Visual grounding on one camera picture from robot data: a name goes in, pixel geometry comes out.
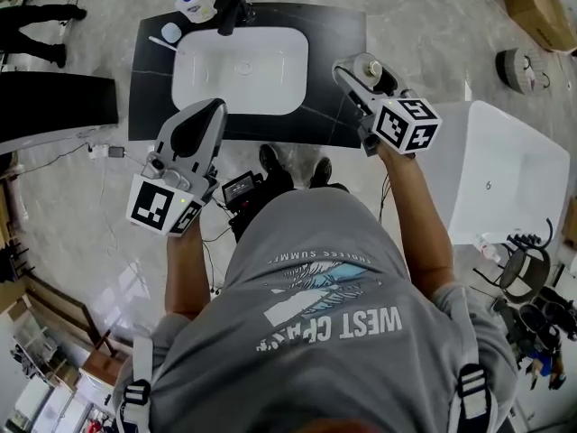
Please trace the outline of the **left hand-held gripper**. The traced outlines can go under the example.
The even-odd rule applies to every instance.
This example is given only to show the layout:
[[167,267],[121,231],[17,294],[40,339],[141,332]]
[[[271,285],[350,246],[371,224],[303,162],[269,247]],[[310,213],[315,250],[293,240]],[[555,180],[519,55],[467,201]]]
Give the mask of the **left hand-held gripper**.
[[[227,120],[222,98],[196,102],[170,117],[161,127],[154,151],[147,156],[141,173],[133,177],[126,218],[156,234],[181,237],[203,207],[210,202],[219,183],[212,160],[220,150]],[[195,159],[210,163],[207,173],[185,174],[171,161]]]

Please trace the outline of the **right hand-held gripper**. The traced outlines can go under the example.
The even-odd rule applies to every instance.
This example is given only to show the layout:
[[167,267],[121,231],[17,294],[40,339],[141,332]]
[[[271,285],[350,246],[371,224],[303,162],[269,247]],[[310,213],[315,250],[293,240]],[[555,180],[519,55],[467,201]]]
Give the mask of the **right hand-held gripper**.
[[441,127],[441,116],[412,89],[398,88],[396,77],[388,71],[381,73],[377,83],[376,59],[337,60],[332,75],[362,111],[358,134],[367,156],[375,155],[380,143],[404,155],[431,147]]

